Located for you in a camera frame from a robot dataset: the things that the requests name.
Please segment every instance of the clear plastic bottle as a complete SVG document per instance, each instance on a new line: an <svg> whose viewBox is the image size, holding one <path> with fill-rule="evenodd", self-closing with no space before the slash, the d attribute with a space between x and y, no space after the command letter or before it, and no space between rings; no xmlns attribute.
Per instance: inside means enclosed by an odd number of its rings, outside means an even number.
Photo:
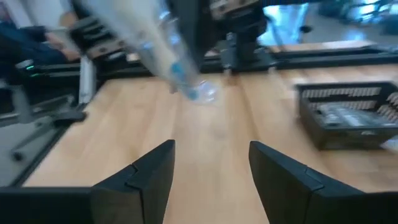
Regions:
<svg viewBox="0 0 398 224"><path fill-rule="evenodd" d="M209 103L216 87L202 79L164 0L82 0L154 74L189 100Z"/></svg>

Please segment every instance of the chair wheel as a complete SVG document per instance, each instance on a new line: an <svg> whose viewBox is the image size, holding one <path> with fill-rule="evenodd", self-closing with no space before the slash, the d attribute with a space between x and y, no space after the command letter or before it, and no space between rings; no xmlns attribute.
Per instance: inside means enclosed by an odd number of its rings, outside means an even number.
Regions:
<svg viewBox="0 0 398 224"><path fill-rule="evenodd" d="M20 162L24 160L24 155L21 152L13 152L12 159L16 162Z"/></svg>

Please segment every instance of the cable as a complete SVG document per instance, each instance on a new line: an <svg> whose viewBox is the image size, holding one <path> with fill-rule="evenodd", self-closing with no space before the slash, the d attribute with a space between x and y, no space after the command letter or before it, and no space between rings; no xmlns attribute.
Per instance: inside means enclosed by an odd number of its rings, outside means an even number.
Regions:
<svg viewBox="0 0 398 224"><path fill-rule="evenodd" d="M286 48L285 45L283 43L282 38L280 37L280 33L279 33L279 29L278 27L275 25L274 20L269 17L268 15L264 15L266 20L271 24L271 28L272 28L272 36L278 46L278 49L280 52L286 52Z"/></svg>

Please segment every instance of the black plastic basket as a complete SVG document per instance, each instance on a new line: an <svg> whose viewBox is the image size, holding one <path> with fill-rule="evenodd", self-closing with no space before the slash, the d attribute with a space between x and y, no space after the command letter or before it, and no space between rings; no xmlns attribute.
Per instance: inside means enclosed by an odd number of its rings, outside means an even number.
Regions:
<svg viewBox="0 0 398 224"><path fill-rule="evenodd" d="M319 149L380 149L398 134L398 126L331 127L317 116L324 103L338 102L398 120L398 88L391 82L297 85L298 112L304 129Z"/></svg>

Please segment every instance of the wooden tabletop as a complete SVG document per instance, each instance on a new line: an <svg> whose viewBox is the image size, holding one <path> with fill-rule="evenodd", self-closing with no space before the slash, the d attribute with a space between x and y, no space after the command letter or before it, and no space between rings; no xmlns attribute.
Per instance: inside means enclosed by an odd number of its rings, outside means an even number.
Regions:
<svg viewBox="0 0 398 224"><path fill-rule="evenodd" d="M364 45L293 46L324 49ZM25 186L91 186L175 139L174 182L165 223L267 223L249 169L251 140L367 192L398 190L398 155L387 151L318 151L297 122L296 83L393 80L397 65L283 70L227 80L213 105L195 105L158 78L111 80Z"/></svg>

